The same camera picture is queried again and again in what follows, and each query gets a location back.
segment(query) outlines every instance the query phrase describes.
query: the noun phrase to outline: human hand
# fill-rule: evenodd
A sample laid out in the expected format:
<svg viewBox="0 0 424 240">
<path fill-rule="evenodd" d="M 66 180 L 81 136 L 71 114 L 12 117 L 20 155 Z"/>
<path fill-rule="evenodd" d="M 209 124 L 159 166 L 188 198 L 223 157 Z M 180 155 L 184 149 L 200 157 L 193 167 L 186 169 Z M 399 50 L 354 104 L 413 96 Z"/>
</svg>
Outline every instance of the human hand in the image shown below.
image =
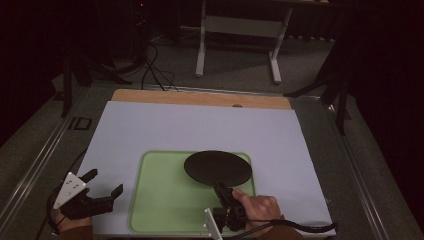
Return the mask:
<svg viewBox="0 0 424 240">
<path fill-rule="evenodd" d="M 55 223 L 57 225 L 57 229 L 59 230 L 59 233 L 62 233 L 64 231 L 72 229 L 72 228 L 93 225 L 91 217 L 71 220 L 71 219 L 65 217 L 60 212 L 60 210 L 57 210 L 57 212 L 55 214 Z"/>
<path fill-rule="evenodd" d="M 247 193 L 243 192 L 240 189 L 233 190 L 233 197 L 241 202 L 244 209 L 246 210 L 247 218 L 249 220 L 272 220 L 272 219 L 281 219 L 281 211 L 278 206 L 277 200 L 272 196 L 249 196 Z M 246 224 L 245 231 L 252 230 L 261 225 L 266 224 L 267 222 L 254 222 L 248 221 Z M 253 233 L 253 236 L 259 237 L 262 234 L 265 234 L 271 229 L 265 228 L 258 232 Z"/>
</svg>

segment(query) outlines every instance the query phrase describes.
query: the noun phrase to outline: black circular plate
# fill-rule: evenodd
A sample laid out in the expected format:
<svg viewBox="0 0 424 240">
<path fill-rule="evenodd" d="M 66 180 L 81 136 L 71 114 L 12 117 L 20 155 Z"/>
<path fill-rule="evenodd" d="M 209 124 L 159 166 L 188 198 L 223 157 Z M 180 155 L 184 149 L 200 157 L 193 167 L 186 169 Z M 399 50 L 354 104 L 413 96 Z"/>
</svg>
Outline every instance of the black circular plate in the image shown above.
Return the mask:
<svg viewBox="0 0 424 240">
<path fill-rule="evenodd" d="M 184 162 L 184 170 L 194 180 L 209 186 L 223 183 L 226 187 L 234 187 L 252 176 L 252 168 L 243 158 L 213 150 L 190 155 Z"/>
</svg>

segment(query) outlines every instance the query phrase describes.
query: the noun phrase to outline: white table surface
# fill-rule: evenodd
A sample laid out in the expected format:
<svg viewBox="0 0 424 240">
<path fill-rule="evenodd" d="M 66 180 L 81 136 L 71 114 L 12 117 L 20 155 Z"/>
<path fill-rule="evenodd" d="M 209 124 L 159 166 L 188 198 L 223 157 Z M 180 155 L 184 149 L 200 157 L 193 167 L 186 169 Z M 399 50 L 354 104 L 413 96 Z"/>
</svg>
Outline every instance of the white table surface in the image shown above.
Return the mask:
<svg viewBox="0 0 424 240">
<path fill-rule="evenodd" d="M 93 198 L 121 183 L 124 192 L 112 213 L 94 217 L 95 234 L 140 235 L 129 230 L 128 216 L 140 159 L 150 150 L 246 153 L 256 194 L 275 196 L 286 219 L 332 222 L 294 110 L 110 101 L 78 175 L 98 169 L 88 184 Z"/>
</svg>

